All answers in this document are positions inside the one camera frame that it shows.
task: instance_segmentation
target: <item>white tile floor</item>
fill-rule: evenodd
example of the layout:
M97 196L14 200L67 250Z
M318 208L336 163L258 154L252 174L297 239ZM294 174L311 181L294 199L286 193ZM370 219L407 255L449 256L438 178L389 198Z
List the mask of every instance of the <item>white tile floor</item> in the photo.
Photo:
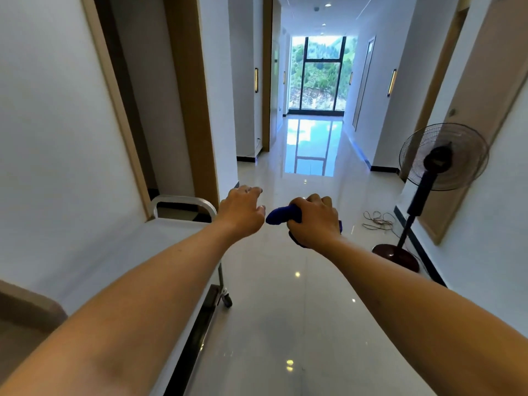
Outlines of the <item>white tile floor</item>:
M239 163L240 183L264 189L268 212L297 196L329 195L343 235L367 249L395 244L391 232L361 223L365 210L392 212L403 182L369 172L334 119L331 131L330 118L286 119L258 165ZM317 159L296 166L296 152ZM433 394L337 269L295 245L285 225L265 224L234 245L223 269L233 307L215 313L188 396Z

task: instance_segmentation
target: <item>caster wheel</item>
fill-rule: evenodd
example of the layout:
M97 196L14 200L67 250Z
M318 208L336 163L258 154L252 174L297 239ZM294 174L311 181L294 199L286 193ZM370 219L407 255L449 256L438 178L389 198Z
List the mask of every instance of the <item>caster wheel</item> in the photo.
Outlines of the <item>caster wheel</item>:
M224 306L227 308L230 308L233 305L233 301L231 300L231 297L229 297L229 293L222 295L222 301L224 302Z

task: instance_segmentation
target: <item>ceiling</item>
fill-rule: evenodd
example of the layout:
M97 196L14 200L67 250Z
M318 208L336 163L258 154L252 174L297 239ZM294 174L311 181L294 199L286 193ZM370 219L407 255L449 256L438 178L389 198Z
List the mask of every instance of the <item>ceiling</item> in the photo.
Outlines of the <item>ceiling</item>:
M356 35L357 18L368 19L386 0L279 0L282 26L292 36Z

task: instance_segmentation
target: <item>forearm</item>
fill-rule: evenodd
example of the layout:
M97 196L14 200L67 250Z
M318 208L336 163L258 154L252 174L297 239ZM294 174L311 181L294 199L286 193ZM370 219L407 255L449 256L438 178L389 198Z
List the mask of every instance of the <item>forearm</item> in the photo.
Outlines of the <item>forearm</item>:
M2 390L9 392L10 383L20 390L22 379L36 372L46 382L56 378L56 387L50 386L63 394L103 393L115 386L123 394L148 394L213 270L233 243L230 233L222 225L208 225L126 273L55 331ZM55 362L46 364L51 355ZM93 372L94 378L88 375L84 388L65 389L62 375L69 371L79 376ZM33 394L27 389L30 383L24 386L26 394Z
M344 238L320 253L438 394L524 394L528 342L471 301Z

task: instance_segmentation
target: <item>wall sconce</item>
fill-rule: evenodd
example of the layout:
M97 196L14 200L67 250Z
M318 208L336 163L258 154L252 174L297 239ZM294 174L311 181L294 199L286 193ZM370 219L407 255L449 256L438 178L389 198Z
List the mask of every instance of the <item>wall sconce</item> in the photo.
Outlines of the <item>wall sconce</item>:
M259 68L255 68L255 93L259 92Z
M397 73L398 73L398 70L392 71L392 79L391 79L391 84L389 86L389 91L387 92L387 97L390 97L392 90L394 89L394 82L396 81Z

